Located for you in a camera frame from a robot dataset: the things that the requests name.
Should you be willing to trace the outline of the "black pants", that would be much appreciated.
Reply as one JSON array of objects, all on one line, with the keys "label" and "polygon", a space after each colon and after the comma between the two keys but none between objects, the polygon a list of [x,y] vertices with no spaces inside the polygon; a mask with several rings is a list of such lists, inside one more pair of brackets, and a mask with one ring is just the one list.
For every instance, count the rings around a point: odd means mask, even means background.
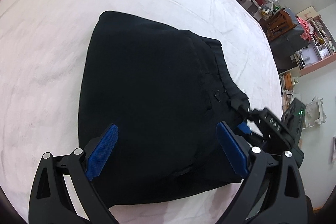
[{"label": "black pants", "polygon": [[231,183],[237,175],[215,134],[249,106],[220,41],[117,11],[100,15],[81,84],[81,147],[111,125],[118,137],[92,184],[107,207],[159,203]]}]

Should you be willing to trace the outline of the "brown wooden chair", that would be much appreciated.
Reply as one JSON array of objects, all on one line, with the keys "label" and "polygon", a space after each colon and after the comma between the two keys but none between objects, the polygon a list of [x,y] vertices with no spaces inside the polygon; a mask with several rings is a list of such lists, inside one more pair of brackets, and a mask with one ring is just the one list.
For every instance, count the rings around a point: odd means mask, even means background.
[{"label": "brown wooden chair", "polygon": [[295,26],[289,13],[285,10],[280,10],[266,21],[266,36],[269,40],[274,40],[295,28]]}]

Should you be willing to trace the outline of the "pink bed sheet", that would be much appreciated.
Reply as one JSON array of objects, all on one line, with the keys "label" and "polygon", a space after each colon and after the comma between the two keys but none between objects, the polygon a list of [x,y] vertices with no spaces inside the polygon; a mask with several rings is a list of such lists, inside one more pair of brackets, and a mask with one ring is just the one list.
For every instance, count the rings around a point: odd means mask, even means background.
[{"label": "pink bed sheet", "polygon": [[87,48],[108,10],[219,40],[251,106],[282,114],[269,43],[236,0],[1,0],[1,187],[23,219],[43,153],[64,155],[78,146]]}]

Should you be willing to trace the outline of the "pink wall shelf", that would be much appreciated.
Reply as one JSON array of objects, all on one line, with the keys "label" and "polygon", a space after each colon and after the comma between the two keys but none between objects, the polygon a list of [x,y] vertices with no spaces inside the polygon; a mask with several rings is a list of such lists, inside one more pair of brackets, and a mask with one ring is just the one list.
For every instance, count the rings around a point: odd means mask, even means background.
[{"label": "pink wall shelf", "polygon": [[317,14],[307,21],[311,40],[294,55],[299,75],[304,76],[335,61],[335,38],[322,17]]}]

